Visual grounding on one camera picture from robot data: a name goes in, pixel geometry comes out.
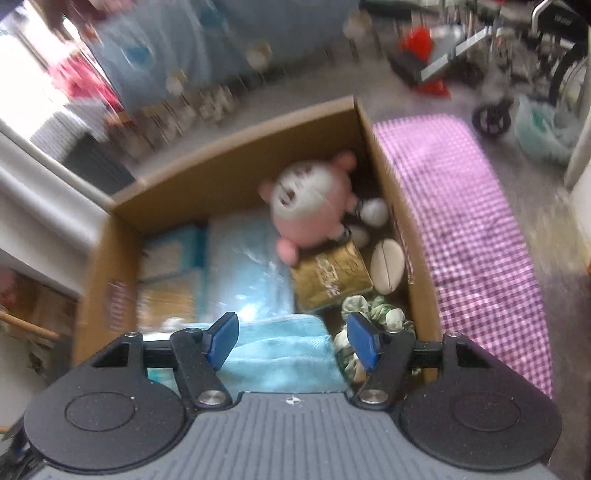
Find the red bag on floor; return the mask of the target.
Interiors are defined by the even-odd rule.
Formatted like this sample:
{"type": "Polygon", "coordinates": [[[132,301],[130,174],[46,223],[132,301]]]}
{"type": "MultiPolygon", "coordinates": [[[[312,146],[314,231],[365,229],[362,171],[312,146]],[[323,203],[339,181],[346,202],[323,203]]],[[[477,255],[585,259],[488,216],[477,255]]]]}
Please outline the red bag on floor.
{"type": "Polygon", "coordinates": [[[420,72],[429,65],[432,51],[430,30],[426,27],[413,27],[400,41],[400,49],[392,58],[393,69],[416,92],[450,98],[451,93],[441,79],[419,83],[420,72]]]}

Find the black seat wooden chair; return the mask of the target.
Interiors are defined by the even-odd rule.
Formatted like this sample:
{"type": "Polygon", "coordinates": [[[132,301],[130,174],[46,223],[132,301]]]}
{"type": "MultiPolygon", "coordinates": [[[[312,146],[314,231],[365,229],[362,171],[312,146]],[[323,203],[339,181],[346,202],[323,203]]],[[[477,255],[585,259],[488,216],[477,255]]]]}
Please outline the black seat wooden chair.
{"type": "Polygon", "coordinates": [[[0,312],[0,319],[4,323],[7,323],[11,326],[19,328],[29,334],[35,335],[45,340],[57,342],[60,339],[60,335],[58,333],[45,329],[38,325],[32,324],[18,317],[12,316],[4,311],[0,312]]]}

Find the purple checkered tablecloth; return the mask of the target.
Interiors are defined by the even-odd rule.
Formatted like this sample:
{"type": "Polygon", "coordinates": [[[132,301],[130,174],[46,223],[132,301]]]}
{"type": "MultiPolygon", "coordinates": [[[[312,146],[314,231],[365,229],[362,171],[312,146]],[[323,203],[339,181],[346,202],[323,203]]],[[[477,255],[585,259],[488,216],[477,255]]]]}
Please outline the purple checkered tablecloth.
{"type": "Polygon", "coordinates": [[[551,396],[539,282],[470,127],[439,114],[384,121],[374,133],[418,229],[443,329],[468,336],[551,396]]]}

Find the teal towel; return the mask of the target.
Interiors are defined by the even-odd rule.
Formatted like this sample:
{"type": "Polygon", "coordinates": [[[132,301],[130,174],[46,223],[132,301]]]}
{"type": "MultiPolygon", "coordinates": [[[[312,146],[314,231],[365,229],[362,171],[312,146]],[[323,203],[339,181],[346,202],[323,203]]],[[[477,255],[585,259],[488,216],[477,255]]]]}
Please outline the teal towel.
{"type": "Polygon", "coordinates": [[[233,398],[242,392],[304,394],[349,388],[324,321],[304,314],[240,324],[238,341],[217,376],[233,398]]]}

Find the cotton swab plastic pack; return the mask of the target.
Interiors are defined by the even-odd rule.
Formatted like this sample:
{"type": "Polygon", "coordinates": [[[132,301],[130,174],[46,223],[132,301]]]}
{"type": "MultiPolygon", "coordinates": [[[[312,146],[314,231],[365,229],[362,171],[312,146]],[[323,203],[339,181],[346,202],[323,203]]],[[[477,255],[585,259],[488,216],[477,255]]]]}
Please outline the cotton swab plastic pack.
{"type": "Polygon", "coordinates": [[[138,292],[137,328],[141,333],[189,328],[206,315],[205,293],[199,268],[144,282],[138,292]]]}

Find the teal plastic bag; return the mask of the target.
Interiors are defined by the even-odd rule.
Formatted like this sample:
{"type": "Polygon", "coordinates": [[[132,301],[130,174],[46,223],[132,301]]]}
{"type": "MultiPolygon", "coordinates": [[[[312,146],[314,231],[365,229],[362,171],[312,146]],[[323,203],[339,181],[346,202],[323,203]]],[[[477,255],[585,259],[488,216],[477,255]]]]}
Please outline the teal plastic bag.
{"type": "Polygon", "coordinates": [[[521,149],[530,159],[567,167],[582,124],[568,111],[520,96],[513,130],[521,149]]]}

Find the blue rectangular carton box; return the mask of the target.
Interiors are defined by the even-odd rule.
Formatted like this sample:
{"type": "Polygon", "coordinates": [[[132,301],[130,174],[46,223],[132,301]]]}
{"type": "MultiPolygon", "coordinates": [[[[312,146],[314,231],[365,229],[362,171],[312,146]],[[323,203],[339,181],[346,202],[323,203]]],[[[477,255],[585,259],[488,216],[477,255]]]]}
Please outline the blue rectangular carton box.
{"type": "Polygon", "coordinates": [[[149,281],[204,269],[206,230],[194,224],[143,241],[138,278],[149,281]]]}

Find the brown cardboard box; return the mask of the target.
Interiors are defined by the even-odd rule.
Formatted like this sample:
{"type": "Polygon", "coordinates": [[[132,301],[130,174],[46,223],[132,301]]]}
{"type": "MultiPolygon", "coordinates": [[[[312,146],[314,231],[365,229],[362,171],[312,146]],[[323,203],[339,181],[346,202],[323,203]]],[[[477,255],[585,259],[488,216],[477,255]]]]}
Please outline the brown cardboard box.
{"type": "Polygon", "coordinates": [[[259,183],[288,164],[328,159],[342,150],[358,157],[354,178],[377,181],[390,225],[404,247],[409,299],[419,339],[441,338],[438,295],[410,196],[382,149],[369,117],[353,97],[317,104],[232,134],[193,151],[115,197],[91,252],[72,347],[78,365],[136,326],[142,242],[188,223],[263,208],[259,183]]]}

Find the pink white plush toy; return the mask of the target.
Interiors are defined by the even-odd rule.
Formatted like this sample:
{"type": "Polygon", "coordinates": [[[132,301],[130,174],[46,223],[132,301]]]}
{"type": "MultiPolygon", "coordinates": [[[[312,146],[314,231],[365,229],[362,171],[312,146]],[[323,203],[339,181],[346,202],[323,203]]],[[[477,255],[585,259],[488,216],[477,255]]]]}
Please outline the pink white plush toy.
{"type": "Polygon", "coordinates": [[[369,242],[367,228],[387,224],[383,199],[362,199],[353,193],[349,174],[355,169],[356,155],[345,151],[329,161],[294,163],[276,179],[259,184],[259,196],[269,205],[279,233],[276,253],[284,264],[297,266],[301,251],[329,241],[352,241],[362,248],[369,242]]]}

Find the green floral scrunchie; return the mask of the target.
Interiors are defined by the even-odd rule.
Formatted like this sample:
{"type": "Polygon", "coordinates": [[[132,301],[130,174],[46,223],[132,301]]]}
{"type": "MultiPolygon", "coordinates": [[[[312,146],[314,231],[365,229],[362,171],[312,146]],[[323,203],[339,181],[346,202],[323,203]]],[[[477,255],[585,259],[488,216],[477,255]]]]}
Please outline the green floral scrunchie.
{"type": "Polygon", "coordinates": [[[407,332],[416,337],[415,324],[404,310],[378,295],[346,297],[342,302],[341,330],[335,335],[334,349],[342,374],[352,384],[361,384],[372,373],[394,336],[407,332]]]}

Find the polka dot cloth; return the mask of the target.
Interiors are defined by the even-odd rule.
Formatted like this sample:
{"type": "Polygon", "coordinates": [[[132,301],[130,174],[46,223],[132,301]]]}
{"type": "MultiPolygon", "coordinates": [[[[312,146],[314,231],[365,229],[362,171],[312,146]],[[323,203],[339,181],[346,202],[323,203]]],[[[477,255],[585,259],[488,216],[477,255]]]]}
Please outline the polka dot cloth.
{"type": "Polygon", "coordinates": [[[64,104],[32,135],[30,142],[49,157],[63,163],[85,136],[90,135],[99,143],[107,141],[107,113],[102,102],[91,99],[64,104]]]}

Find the blue face mask pack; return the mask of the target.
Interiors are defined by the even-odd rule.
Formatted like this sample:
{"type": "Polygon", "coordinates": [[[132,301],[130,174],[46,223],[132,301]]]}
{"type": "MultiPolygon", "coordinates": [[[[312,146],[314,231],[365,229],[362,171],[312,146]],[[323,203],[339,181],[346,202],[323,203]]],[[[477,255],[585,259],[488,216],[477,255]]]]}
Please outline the blue face mask pack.
{"type": "Polygon", "coordinates": [[[279,235],[266,209],[211,220],[206,257],[207,313],[252,323],[294,313],[290,267],[276,253],[279,235]]]}

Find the blue patterned hanging blanket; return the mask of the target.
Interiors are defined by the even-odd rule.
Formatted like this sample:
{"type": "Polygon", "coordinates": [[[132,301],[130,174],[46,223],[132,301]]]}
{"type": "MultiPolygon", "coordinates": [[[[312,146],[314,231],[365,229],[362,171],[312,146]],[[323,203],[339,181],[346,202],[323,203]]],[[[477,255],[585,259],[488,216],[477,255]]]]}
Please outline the blue patterned hanging blanket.
{"type": "Polygon", "coordinates": [[[95,27],[88,47],[123,107],[170,98],[168,78],[191,88],[252,74],[254,47],[290,62],[342,37],[355,1],[140,1],[95,27]]]}

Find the wheelchair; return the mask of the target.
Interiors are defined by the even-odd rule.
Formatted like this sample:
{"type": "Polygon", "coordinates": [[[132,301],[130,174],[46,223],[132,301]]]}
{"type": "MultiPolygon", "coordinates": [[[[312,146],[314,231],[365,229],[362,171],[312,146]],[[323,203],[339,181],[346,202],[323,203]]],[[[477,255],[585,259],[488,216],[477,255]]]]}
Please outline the wheelchair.
{"type": "Polygon", "coordinates": [[[523,93],[553,107],[579,106],[570,90],[586,68],[590,32],[587,1],[443,1],[429,8],[401,1],[406,13],[438,14],[433,51],[419,83],[447,77],[483,91],[474,129],[498,139],[510,131],[523,93]]]}

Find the gold tissue pack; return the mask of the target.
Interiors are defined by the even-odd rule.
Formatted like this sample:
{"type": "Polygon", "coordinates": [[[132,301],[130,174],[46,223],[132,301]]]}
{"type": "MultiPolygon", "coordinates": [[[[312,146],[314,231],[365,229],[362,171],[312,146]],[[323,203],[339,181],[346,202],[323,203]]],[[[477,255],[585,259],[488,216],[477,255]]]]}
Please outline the gold tissue pack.
{"type": "Polygon", "coordinates": [[[369,292],[374,287],[353,241],[302,259],[290,273],[295,303],[301,312],[334,306],[346,297],[369,292]]]}

